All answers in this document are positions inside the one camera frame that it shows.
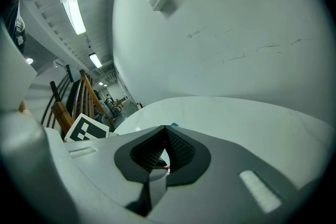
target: ceiling light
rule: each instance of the ceiling light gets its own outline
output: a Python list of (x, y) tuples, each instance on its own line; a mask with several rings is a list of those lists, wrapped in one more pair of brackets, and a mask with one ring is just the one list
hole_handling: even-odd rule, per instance
[(26, 58), (26, 63), (31, 65), (34, 62), (34, 60), (32, 60), (32, 58)]
[(89, 57), (97, 68), (102, 67), (102, 65), (101, 65), (101, 63), (100, 63), (96, 54), (90, 54)]
[(82, 16), (80, 15), (77, 0), (62, 0), (69, 21), (77, 35), (86, 32)]

